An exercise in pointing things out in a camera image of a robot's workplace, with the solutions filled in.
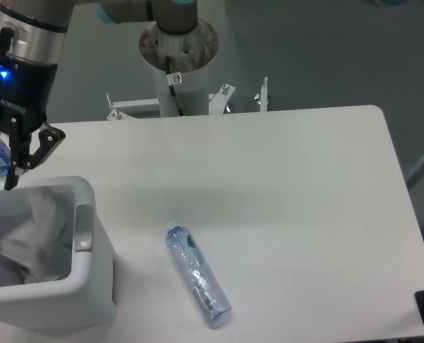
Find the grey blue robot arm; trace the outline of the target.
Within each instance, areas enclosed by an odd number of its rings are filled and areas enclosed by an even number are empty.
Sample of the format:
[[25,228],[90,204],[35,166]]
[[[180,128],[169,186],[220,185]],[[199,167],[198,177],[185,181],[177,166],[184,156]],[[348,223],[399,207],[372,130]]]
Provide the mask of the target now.
[[4,188],[43,164],[66,135],[48,124],[46,106],[78,1],[1,1],[0,136],[9,138]]

